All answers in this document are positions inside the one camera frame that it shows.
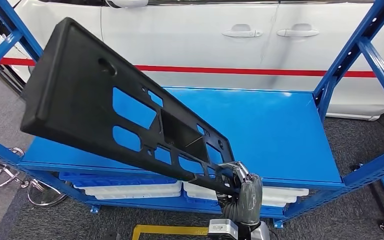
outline blue shelf board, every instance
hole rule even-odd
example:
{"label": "blue shelf board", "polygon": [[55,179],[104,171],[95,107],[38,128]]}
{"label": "blue shelf board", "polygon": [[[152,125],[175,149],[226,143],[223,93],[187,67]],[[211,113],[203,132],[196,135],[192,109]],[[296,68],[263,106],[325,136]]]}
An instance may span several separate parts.
{"label": "blue shelf board", "polygon": [[[262,176],[267,186],[315,189],[344,186],[311,92],[166,89],[225,135],[235,160]],[[32,170],[153,174],[39,137],[20,164]]]}
{"label": "blue shelf board", "polygon": [[[191,203],[187,202],[183,196],[178,197],[155,197],[155,198],[132,198],[97,200],[90,196],[86,204],[105,205],[117,207],[145,208],[167,211],[194,212],[206,214],[221,214],[220,206],[214,204]],[[262,218],[284,218],[283,207],[261,206],[260,216]]]}

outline shelf foot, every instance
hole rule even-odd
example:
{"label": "shelf foot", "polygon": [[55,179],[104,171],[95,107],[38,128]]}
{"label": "shelf foot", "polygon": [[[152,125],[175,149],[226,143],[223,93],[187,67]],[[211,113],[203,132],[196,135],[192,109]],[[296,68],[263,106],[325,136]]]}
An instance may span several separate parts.
{"label": "shelf foot", "polygon": [[90,208],[90,212],[93,214],[97,214],[100,208],[101,208],[101,205],[92,205],[92,207]]}
{"label": "shelf foot", "polygon": [[277,229],[283,229],[284,228],[284,222],[280,218],[273,218],[273,225]]}

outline car door handle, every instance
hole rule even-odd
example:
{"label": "car door handle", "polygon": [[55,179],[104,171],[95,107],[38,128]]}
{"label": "car door handle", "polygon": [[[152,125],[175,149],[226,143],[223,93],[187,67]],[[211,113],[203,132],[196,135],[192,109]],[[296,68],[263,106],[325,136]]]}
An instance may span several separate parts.
{"label": "car door handle", "polygon": [[235,31],[235,30],[227,30],[222,32],[224,36],[232,37],[232,38],[256,38],[263,35],[261,30],[248,30],[248,31]]}
{"label": "car door handle", "polygon": [[317,30],[292,30],[292,29],[281,29],[276,32],[281,37],[311,37],[319,34]]}

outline black plastic panel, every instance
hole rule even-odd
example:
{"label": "black plastic panel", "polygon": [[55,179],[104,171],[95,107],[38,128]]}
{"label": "black plastic panel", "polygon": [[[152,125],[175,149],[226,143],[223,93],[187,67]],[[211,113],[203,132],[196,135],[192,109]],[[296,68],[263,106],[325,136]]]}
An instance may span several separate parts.
{"label": "black plastic panel", "polygon": [[[149,129],[114,111],[114,87],[156,112]],[[148,91],[162,99],[163,107]],[[227,163],[234,161],[229,141],[71,18],[56,25],[23,98],[26,110],[21,130],[25,133],[235,195],[234,189],[209,177],[209,168],[217,174],[220,171],[210,162],[206,143]],[[114,126],[136,134],[140,150],[117,144]],[[155,159],[157,147],[169,150],[171,164]],[[201,164],[204,175],[183,169],[179,156]]]}

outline white plastic tray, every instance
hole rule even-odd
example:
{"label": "white plastic tray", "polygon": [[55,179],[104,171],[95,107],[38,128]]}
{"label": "white plastic tray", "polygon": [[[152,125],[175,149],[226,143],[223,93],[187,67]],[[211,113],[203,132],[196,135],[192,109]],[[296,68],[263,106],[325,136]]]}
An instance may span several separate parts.
{"label": "white plastic tray", "polygon": [[[190,198],[217,201],[216,192],[192,183],[183,182],[183,189]],[[264,206],[284,207],[288,203],[295,203],[297,197],[306,196],[309,190],[290,187],[262,187],[262,203]]]}

